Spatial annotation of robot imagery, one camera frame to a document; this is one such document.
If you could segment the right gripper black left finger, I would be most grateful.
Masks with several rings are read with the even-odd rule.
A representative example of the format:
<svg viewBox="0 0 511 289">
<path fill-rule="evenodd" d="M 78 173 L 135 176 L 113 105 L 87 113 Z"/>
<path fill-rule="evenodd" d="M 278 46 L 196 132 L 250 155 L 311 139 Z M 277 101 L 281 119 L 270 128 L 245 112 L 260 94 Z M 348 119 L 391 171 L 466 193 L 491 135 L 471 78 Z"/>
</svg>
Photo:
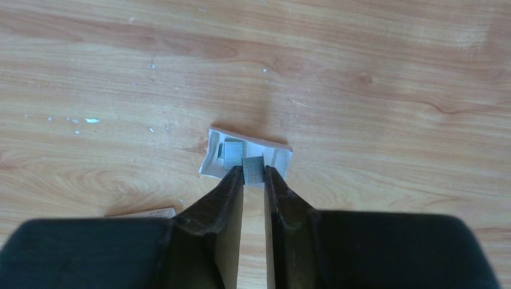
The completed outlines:
<svg viewBox="0 0 511 289">
<path fill-rule="evenodd" d="M 172 218 L 34 219 L 1 250 L 2 288 L 236 288 L 243 170 Z"/>
</svg>

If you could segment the white paper tag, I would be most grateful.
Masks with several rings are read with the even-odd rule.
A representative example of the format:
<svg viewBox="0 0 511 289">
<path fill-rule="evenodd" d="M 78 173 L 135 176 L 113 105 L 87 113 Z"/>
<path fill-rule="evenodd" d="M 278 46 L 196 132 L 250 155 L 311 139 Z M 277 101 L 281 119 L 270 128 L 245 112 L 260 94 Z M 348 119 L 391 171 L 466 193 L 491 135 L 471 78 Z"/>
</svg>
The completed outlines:
<svg viewBox="0 0 511 289">
<path fill-rule="evenodd" d="M 265 167 L 270 166 L 277 170 L 282 178 L 286 177 L 292 158 L 293 150 L 288 144 L 279 144 L 259 138 L 248 137 L 235 132 L 211 126 L 208 129 L 206 156 L 199 168 L 199 173 L 222 179 L 229 170 L 223 168 L 223 160 L 218 158 L 219 144 L 225 139 L 234 138 L 245 142 L 245 157 L 263 155 Z M 249 185 L 263 188 L 263 184 Z"/>
</svg>

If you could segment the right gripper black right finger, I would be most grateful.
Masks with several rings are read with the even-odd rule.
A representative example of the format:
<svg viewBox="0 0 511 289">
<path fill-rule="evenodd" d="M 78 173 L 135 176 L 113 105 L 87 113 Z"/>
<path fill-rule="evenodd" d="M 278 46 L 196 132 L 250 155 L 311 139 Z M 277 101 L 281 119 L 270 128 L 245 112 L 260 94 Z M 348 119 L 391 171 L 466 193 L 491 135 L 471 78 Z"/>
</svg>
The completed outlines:
<svg viewBox="0 0 511 289">
<path fill-rule="evenodd" d="M 265 167 L 269 288 L 498 288 L 475 235 L 440 214 L 318 210 Z"/>
</svg>

